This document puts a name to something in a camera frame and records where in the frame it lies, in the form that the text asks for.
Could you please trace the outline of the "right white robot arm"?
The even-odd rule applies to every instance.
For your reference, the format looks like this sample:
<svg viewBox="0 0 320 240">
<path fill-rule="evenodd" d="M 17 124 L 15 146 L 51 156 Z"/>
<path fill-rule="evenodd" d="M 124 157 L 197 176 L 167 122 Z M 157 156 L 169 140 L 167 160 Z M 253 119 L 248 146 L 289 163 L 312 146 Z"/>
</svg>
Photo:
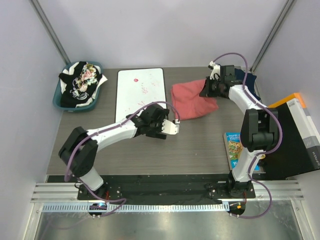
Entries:
<svg viewBox="0 0 320 240">
<path fill-rule="evenodd" d="M 230 170 L 225 184 L 211 187 L 212 198 L 254 198 L 252 175 L 261 156 L 271 151 L 282 137 L 279 133 L 278 111 L 260 103 L 243 81 L 236 78 L 233 65 L 211 62 L 210 76 L 206 77 L 199 96 L 223 97 L 233 101 L 243 112 L 240 131 L 242 151 L 236 166 Z"/>
</svg>

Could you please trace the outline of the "red t shirt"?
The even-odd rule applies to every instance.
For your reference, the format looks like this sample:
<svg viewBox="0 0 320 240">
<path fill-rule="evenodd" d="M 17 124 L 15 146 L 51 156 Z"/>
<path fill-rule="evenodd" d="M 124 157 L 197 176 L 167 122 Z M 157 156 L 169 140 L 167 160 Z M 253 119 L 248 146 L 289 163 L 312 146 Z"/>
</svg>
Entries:
<svg viewBox="0 0 320 240">
<path fill-rule="evenodd" d="M 200 118 L 219 109 L 215 98 L 199 96 L 205 82 L 205 79 L 193 80 L 176 83 L 171 87 L 172 104 L 179 113 L 180 120 Z"/>
</svg>

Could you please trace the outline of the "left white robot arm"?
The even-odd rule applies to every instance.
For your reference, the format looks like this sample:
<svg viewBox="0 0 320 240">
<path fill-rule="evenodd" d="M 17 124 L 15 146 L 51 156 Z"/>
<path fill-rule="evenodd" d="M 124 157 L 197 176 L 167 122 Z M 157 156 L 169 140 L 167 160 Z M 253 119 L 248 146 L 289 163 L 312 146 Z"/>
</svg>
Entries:
<svg viewBox="0 0 320 240">
<path fill-rule="evenodd" d="M 88 187 L 93 198 L 102 199 L 107 194 L 107 184 L 94 168 L 97 153 L 114 143 L 140 135 L 165 140 L 167 136 L 162 133 L 163 123 L 169 113 L 169 109 L 150 103 L 121 121 L 102 128 L 74 128 L 58 152 L 67 166 L 66 180 L 69 180 L 71 173 Z"/>
</svg>

